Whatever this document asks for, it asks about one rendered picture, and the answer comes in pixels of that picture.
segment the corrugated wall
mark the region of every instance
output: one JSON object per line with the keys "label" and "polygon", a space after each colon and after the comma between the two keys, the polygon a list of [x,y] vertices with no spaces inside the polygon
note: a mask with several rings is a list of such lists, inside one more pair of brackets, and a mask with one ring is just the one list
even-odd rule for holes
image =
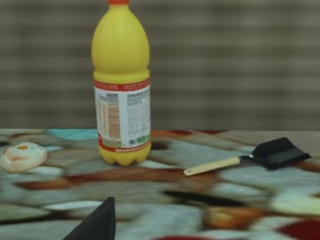
{"label": "corrugated wall", "polygon": [[[107,0],[0,0],[0,128],[95,127]],[[132,0],[154,129],[320,129],[320,1]]]}

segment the tabletop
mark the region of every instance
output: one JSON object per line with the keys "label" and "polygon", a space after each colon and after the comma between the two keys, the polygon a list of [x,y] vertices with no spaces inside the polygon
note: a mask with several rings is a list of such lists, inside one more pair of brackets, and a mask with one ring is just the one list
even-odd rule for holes
{"label": "tabletop", "polygon": [[[320,132],[151,136],[147,160],[120,167],[102,161],[94,129],[0,129],[0,149],[27,141],[49,151],[43,165],[26,173],[0,172],[1,240],[61,240],[108,197],[115,197],[116,240],[320,239]],[[183,175],[280,137],[312,158],[275,171],[250,164]]]}

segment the juice bottle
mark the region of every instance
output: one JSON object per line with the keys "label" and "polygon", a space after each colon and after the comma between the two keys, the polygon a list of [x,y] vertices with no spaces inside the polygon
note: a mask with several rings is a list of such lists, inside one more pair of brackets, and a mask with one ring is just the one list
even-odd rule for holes
{"label": "juice bottle", "polygon": [[150,49],[129,0],[108,0],[92,41],[98,149],[110,164],[146,159],[151,148]]}

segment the bottle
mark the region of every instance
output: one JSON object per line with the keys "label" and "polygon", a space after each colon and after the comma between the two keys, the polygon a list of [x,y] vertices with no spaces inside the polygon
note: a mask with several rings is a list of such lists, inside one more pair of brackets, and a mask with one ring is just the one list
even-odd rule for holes
{"label": "bottle", "polygon": [[108,0],[92,41],[98,149],[109,164],[144,161],[151,149],[150,48],[129,0]]}

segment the spatula handle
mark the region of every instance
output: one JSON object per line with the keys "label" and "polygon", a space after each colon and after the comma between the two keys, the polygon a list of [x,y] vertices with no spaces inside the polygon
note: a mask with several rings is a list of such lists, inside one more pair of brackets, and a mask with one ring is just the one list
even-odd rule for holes
{"label": "spatula handle", "polygon": [[240,159],[235,156],[232,158],[224,159],[224,160],[219,160],[219,161],[214,161],[206,164],[202,164],[199,166],[195,166],[189,169],[184,170],[184,175],[186,176],[192,176],[196,174],[202,174],[205,172],[209,172],[215,169],[220,169],[232,165],[237,165],[240,164]]}

